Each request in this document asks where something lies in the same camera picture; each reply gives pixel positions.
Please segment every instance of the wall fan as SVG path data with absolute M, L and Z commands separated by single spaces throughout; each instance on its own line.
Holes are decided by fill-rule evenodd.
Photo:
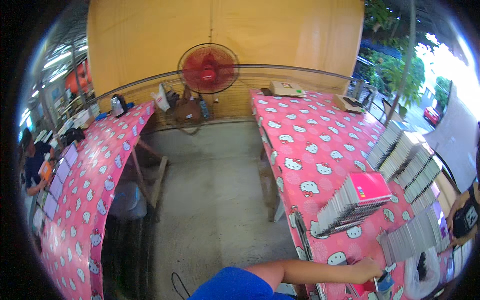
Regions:
M 229 88 L 238 78 L 238 58 L 220 44 L 205 43 L 188 49 L 178 64 L 180 79 L 192 91 L 214 94 Z

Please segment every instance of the brown bag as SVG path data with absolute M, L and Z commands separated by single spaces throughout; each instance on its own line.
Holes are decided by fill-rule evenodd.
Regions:
M 199 123 L 202 117 L 202 109 L 193 98 L 188 86 L 183 90 L 182 98 L 175 105 L 175 119 L 179 123 Z

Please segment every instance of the white plastic bag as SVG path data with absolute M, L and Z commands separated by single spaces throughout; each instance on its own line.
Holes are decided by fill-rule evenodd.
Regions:
M 158 94 L 150 93 L 150 96 L 155 99 L 155 103 L 161 110 L 167 111 L 167 109 L 170 108 L 167 97 L 165 96 L 165 89 L 163 88 L 162 84 L 158 85 Z
M 440 281 L 440 264 L 435 247 L 425 251 L 425 267 L 427 275 L 425 280 L 419 280 L 417 266 L 420 254 L 410 257 L 405 261 L 404 293 L 408 299 L 417 300 L 427 296 L 437 287 Z

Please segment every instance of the car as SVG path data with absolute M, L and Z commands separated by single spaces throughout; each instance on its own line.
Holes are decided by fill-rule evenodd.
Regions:
M 423 118 L 432 126 L 437 126 L 440 121 L 440 113 L 433 107 L 427 107 L 423 112 Z

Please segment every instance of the hello kitty print tablecloth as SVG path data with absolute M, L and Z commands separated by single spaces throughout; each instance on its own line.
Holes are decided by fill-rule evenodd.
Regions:
M 100 256 L 108 209 L 125 162 L 152 116 L 153 101 L 116 119 L 94 121 L 78 144 L 52 221 L 41 236 L 42 262 L 65 299 L 103 299 Z
M 370 113 L 346 113 L 337 108 L 332 94 L 307 92 L 306 98 L 264 96 L 251 90 L 252 111 L 272 166 L 280 198 L 286 209 L 290 232 L 298 255 L 306 260 L 304 245 L 295 223 L 299 212 L 305 223 L 313 260 L 324 264 L 353 263 L 372 257 L 392 274 L 394 300 L 405 299 L 403 293 L 404 262 L 385 266 L 383 251 L 376 237 L 386 229 L 403 225 L 413 216 L 399 184 L 388 184 L 392 201 L 382 206 L 360 226 L 321 239 L 317 212 L 326 205 L 335 189 L 349 172 L 373 171 L 367 154 L 384 131 Z M 344 284 L 321 284 L 319 295 L 328 299 L 349 299 Z M 311 296 L 312 287 L 307 286 Z M 376 299 L 375 294 L 362 295 Z

